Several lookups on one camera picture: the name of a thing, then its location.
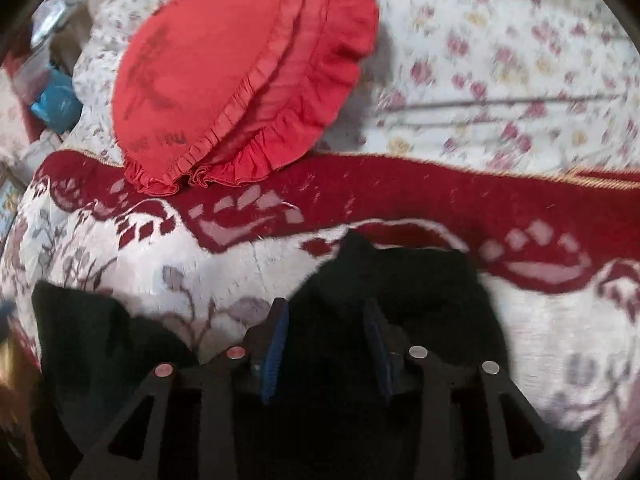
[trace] round rivet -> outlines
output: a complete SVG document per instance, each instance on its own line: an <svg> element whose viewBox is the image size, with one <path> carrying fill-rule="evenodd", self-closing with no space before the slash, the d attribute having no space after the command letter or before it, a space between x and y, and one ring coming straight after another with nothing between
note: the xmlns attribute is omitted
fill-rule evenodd
<svg viewBox="0 0 640 480"><path fill-rule="evenodd" d="M409 348L409 355L414 359L424 359L429 355L429 352L424 346L412 346Z"/></svg>
<svg viewBox="0 0 640 480"><path fill-rule="evenodd" d="M494 363L493 361L485 361L482 363L482 370L489 375L495 375L500 371L500 366L498 366L498 363Z"/></svg>
<svg viewBox="0 0 640 480"><path fill-rule="evenodd" d="M229 359L242 359L246 355L246 350L242 346L232 346L226 351Z"/></svg>
<svg viewBox="0 0 640 480"><path fill-rule="evenodd" d="M174 367L169 363L162 363L156 367L156 377L168 377L174 373Z"/></svg>

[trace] red pillow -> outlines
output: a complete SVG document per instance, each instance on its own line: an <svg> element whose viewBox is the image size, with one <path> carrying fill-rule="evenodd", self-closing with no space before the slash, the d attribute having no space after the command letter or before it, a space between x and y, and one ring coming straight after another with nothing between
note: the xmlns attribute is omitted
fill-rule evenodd
<svg viewBox="0 0 640 480"><path fill-rule="evenodd" d="M225 40L225 45L248 50L254 56L259 50L255 48L257 44L268 44L265 11L256 12L248 7L238 9L229 4L235 1L174 0L164 8L166 10L145 23L132 40L118 74L113 113L116 137L125 152L125 175L138 190L159 196L172 194L178 189L176 181L184 174L190 175L191 185L199 186L206 186L207 182L238 186L264 179L272 171L303 156L314 145L324 128L335 120L356 85L360 74L358 62L372 51L376 37L378 10L375 0L304 0L302 10L300 5L296 7L297 19L293 30L289 31L286 51L279 51L278 59L269 58L275 59L275 64L268 65L268 73L260 71L264 78L259 84L251 81L251 92L242 94L244 99L239 107L233 108L236 113L231 117L224 109L220 113L220 103L225 101L225 95L231 95L231 83L238 80L240 72L237 68L251 65L250 56L242 52L239 56L232 48L223 52L218 49L217 59L206 59L207 71L198 72L194 65L212 54L204 52L202 36L196 34L190 35L194 40L185 41L181 51L193 58L193 62L171 67L167 62L161 65L175 81L191 82L189 90L184 84L173 85L166 93L182 97L184 104L180 113L170 116L157 104L155 109L149 106L136 108L140 102L146 104L154 91L153 87L140 84L140 79L148 80L140 75L159 69L156 61L159 55L154 54L150 59L146 53L148 39L169 34L175 22L186 21L188 16L193 21L193 14L199 16L203 8L217 10L206 18L206 23L222 21L227 27L225 37L239 36L240 32L245 34L245 28L260 28L257 23L261 26L262 43L256 38L251 45L235 40ZM180 34L190 34L185 29L180 27ZM254 30L249 34L258 35ZM162 58L166 60L167 56L162 55ZM185 69L196 72L185 73ZM130 75L123 70L133 71L134 81L138 74L137 87L130 83ZM231 74L236 78L229 81ZM215 96L215 106L211 105L208 92ZM136 122L131 120L133 114L137 115ZM207 131L208 124L214 126ZM201 137L203 129L206 134ZM149 135L149 131L167 131L169 140L184 140L186 145L147 142L141 146L141 137L158 138L157 134Z"/></svg>
<svg viewBox="0 0 640 480"><path fill-rule="evenodd" d="M242 118L291 42L302 0L171 0L134 35L114 88L126 177L164 196Z"/></svg>

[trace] red and white blanket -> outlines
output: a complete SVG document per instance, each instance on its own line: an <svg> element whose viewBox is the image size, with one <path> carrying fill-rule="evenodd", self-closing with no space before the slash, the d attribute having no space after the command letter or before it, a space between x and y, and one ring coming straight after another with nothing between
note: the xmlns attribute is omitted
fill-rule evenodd
<svg viewBox="0 0 640 480"><path fill-rule="evenodd" d="M481 268L513 378L581 430L610 480L640 440L640 173L500 176L389 156L311 155L260 184L137 194L122 168L52 154L0 262L25 342L45 278L161 319L207 360L264 319L347 229L378 246L455 248Z"/></svg>

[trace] bed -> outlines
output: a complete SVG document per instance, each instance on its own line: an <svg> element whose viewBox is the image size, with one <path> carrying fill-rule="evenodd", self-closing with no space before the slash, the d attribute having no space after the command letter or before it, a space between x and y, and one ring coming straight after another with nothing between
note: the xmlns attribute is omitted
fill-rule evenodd
<svg viewBox="0 0 640 480"><path fill-rule="evenodd" d="M37 355L37 280L159 319L202 361L264 319L355 228L466 251L543 418L584 478L640 442L640 57L602 0L378 0L361 81L308 157L250 186L135 192L111 123L131 35L167 0L105 0L74 71L82 117L0 261Z"/></svg>

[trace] red cushion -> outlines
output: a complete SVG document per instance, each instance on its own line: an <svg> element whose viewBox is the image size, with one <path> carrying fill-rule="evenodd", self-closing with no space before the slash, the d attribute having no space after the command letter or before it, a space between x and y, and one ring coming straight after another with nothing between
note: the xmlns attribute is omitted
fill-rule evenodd
<svg viewBox="0 0 640 480"><path fill-rule="evenodd" d="M125 175L139 191L172 194L185 174L192 186L264 179L303 156L335 120L359 60L372 51L375 0L282 0L290 20L278 28L284 47L276 55L266 23L285 20L274 1L174 0L135 35L113 115ZM158 36L169 52L153 49ZM255 67L265 45L269 62L247 84L240 68ZM158 102L159 80L170 83L160 96L170 101Z"/></svg>
<svg viewBox="0 0 640 480"><path fill-rule="evenodd" d="M172 0L146 21L113 95L114 132L139 190L177 191L175 181L228 135L277 68L301 6Z"/></svg>

